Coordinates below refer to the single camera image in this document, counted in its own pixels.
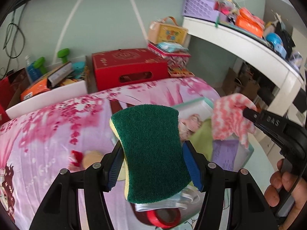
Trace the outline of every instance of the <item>light green wall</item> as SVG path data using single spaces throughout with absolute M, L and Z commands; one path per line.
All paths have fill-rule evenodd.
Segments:
M 237 2 L 240 6 L 246 7 L 252 14 L 263 19 L 265 0 L 237 0 Z M 233 67 L 236 56 L 197 37 L 192 37 L 189 49 L 192 55 L 189 70 L 204 79 L 208 84 L 220 86 L 228 68 Z
M 25 66 L 25 56 L 34 59 L 45 56 L 47 65 L 53 61 L 62 28 L 77 0 L 32 0 L 28 3 L 21 22 L 26 36 L 26 46 L 18 58 L 20 67 Z M 135 0 L 146 31 L 151 21 L 166 16 L 174 16 L 182 23 L 183 0 Z M 16 12 L 19 18 L 21 9 Z M 0 46 L 3 46 L 6 27 L 11 20 L 8 15 L 0 28 Z M 17 52 L 21 49 L 22 38 L 16 42 Z M 92 53 L 146 47 L 141 28 L 130 0 L 83 0 L 74 14 L 61 48 L 70 48 L 70 57 L 91 55 Z M 6 67 L 8 57 L 0 50 L 0 68 Z M 11 66 L 17 68 L 16 60 Z

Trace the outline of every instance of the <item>white cardboard box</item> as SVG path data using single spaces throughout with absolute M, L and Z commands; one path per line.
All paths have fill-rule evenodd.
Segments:
M 10 119 L 42 109 L 68 99 L 80 97 L 87 94 L 87 85 L 84 80 L 55 88 L 38 94 L 30 99 L 22 101 L 6 110 Z

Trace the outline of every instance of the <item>pink box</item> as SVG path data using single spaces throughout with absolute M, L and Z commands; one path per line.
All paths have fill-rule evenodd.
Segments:
M 148 49 L 155 53 L 156 55 L 167 60 L 168 70 L 173 69 L 186 69 L 189 58 L 191 55 L 189 53 L 168 53 L 160 48 L 156 47 L 153 43 L 148 43 Z

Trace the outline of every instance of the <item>green cloth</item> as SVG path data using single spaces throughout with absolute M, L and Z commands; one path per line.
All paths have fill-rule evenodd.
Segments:
M 164 200 L 189 184 L 191 178 L 183 159 L 177 110 L 161 105 L 138 105 L 115 113 L 111 121 L 128 163 L 129 202 Z
M 206 119 L 201 127 L 190 136 L 191 141 L 196 152 L 203 154 L 208 161 L 212 158 L 212 132 L 211 132 L 211 118 Z

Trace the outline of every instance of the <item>white line on wall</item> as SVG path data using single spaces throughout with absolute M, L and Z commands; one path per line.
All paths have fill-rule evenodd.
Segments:
M 81 4 L 83 0 L 77 0 L 76 4 L 73 6 L 73 9 L 72 11 L 70 12 L 69 16 L 67 17 L 66 19 L 66 22 L 62 28 L 62 31 L 61 31 L 61 34 L 59 36 L 59 39 L 58 39 L 58 42 L 56 44 L 56 50 L 54 51 L 54 55 L 53 55 L 53 61 L 52 61 L 52 64 L 55 64 L 56 63 L 56 59 L 57 59 L 57 52 L 60 50 L 61 48 L 61 44 L 62 44 L 62 41 L 64 39 L 64 36 L 65 36 L 65 33 L 67 31 L 67 28 L 72 20 L 72 18 L 74 17 L 79 5 Z
M 135 0 L 130 0 L 130 3 L 133 7 L 133 11 L 135 13 L 136 18 L 138 19 L 140 28 L 141 28 L 143 36 L 144 36 L 144 39 L 147 42 L 147 33 L 146 33 L 146 30 L 145 30 L 144 23 L 142 21 L 141 15 L 139 13 L 138 7 L 136 6 Z

